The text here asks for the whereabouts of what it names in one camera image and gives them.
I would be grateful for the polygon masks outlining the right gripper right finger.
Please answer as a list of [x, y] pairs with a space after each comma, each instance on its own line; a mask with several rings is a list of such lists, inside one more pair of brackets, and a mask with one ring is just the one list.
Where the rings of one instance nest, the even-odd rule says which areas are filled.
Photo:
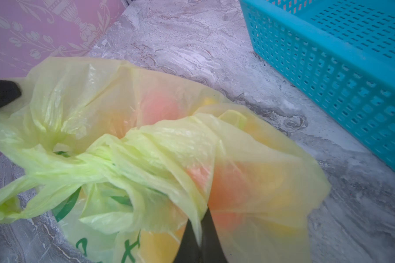
[[214, 221], [208, 209], [201, 221], [203, 230], [201, 243], [202, 263], [227, 263], [227, 258], [222, 250]]

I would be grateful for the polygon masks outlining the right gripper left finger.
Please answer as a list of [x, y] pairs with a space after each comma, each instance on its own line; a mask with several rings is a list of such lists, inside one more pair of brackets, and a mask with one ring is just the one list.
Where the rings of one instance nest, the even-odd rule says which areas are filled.
[[180, 247], [173, 263], [199, 263], [200, 248], [196, 241], [191, 222], [188, 220]]

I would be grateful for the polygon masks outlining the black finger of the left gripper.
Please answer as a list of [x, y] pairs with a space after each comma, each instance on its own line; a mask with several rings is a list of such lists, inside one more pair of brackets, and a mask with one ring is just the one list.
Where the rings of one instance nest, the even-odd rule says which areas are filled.
[[21, 96], [21, 88], [15, 82], [0, 80], [0, 109]]

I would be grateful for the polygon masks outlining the yellow plastic bag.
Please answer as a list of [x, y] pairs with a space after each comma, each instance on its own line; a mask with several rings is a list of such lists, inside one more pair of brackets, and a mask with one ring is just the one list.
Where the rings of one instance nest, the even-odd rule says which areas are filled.
[[186, 229], [215, 263], [309, 263], [308, 216], [331, 186], [317, 161], [247, 107], [128, 61], [47, 58], [0, 109], [0, 151], [25, 175], [0, 223], [52, 211], [96, 263], [171, 263]]

